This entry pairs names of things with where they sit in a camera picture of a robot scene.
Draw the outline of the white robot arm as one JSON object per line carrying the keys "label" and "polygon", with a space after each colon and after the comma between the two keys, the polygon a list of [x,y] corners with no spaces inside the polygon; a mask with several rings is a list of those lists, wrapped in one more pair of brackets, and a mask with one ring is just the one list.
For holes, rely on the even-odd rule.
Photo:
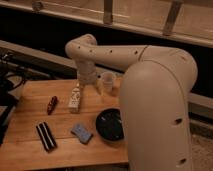
{"label": "white robot arm", "polygon": [[119,104],[131,171],[193,171],[188,95],[197,65],[188,52],[152,45],[100,46],[90,34],[66,54],[88,79],[96,63],[124,72]]}

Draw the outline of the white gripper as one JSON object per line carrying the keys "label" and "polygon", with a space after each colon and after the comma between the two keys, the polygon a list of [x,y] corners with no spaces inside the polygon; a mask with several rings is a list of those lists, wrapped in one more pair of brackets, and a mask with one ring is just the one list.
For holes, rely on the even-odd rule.
{"label": "white gripper", "polygon": [[79,83],[82,85],[94,84],[97,80],[97,72],[92,71],[92,72],[82,73],[82,72],[78,71],[77,78],[78,78]]}

